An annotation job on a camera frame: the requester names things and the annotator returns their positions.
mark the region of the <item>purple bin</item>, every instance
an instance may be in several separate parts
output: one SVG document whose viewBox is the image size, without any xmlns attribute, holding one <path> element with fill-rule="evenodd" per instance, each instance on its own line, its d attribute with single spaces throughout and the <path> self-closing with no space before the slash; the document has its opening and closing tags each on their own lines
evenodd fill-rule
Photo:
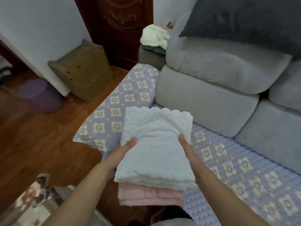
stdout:
<svg viewBox="0 0 301 226">
<path fill-rule="evenodd" d="M 18 96 L 41 113 L 53 113 L 64 103 L 62 95 L 43 78 L 25 82 L 20 87 Z"/>
</svg>

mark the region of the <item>hand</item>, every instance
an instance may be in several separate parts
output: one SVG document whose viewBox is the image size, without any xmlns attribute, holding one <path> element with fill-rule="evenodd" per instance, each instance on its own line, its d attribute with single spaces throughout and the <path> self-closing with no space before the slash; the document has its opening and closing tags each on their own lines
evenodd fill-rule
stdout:
<svg viewBox="0 0 301 226">
<path fill-rule="evenodd" d="M 127 142 L 124 146 L 118 144 L 112 153 L 100 162 L 100 165 L 103 166 L 107 172 L 107 179 L 111 179 L 115 176 L 115 170 L 120 161 L 123 159 L 125 153 L 130 150 L 137 143 L 137 139 L 133 138 Z"/>
<path fill-rule="evenodd" d="M 203 164 L 202 161 L 197 156 L 197 154 L 194 152 L 193 148 L 190 147 L 190 145 L 187 143 L 183 134 L 179 135 L 179 142 L 182 145 L 182 147 L 184 148 L 186 157 L 189 160 L 192 171 L 194 172 L 194 174 L 196 174 L 200 170 L 200 167 Z"/>
</svg>

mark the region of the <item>white blanket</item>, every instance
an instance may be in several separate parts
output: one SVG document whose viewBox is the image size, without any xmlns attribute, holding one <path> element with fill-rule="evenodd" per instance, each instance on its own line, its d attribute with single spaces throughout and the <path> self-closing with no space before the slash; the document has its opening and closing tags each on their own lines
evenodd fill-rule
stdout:
<svg viewBox="0 0 301 226">
<path fill-rule="evenodd" d="M 185 190 L 195 187 L 195 177 L 178 135 L 190 142 L 193 117 L 167 108 L 127 107 L 121 145 L 136 137 L 117 167 L 115 182 Z"/>
<path fill-rule="evenodd" d="M 168 40 L 169 33 L 166 29 L 151 24 L 143 29 L 140 43 L 142 45 L 162 47 L 166 50 Z"/>
</svg>

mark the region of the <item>dark gray pillow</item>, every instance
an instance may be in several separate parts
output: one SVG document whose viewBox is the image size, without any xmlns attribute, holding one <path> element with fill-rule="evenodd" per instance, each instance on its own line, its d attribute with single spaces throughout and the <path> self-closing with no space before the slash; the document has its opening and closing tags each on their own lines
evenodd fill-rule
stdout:
<svg viewBox="0 0 301 226">
<path fill-rule="evenodd" d="M 197 0 L 183 36 L 228 39 L 301 55 L 301 0 Z"/>
</svg>

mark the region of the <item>folded towel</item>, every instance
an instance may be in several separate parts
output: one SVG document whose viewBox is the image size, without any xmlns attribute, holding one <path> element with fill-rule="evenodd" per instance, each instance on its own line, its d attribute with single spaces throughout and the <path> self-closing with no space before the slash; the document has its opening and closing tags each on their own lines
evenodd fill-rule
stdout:
<svg viewBox="0 0 301 226">
<path fill-rule="evenodd" d="M 118 185 L 118 199 L 121 205 L 183 205 L 183 191 L 154 188 L 121 182 Z"/>
<path fill-rule="evenodd" d="M 151 24 L 143 29 L 140 43 L 142 45 L 162 47 L 166 50 L 169 37 L 166 29 Z"/>
<path fill-rule="evenodd" d="M 167 108 L 127 107 L 121 145 L 136 137 L 137 144 L 119 163 L 115 182 L 186 190 L 195 187 L 195 177 L 178 141 L 182 133 L 190 142 L 193 117 Z"/>
</svg>

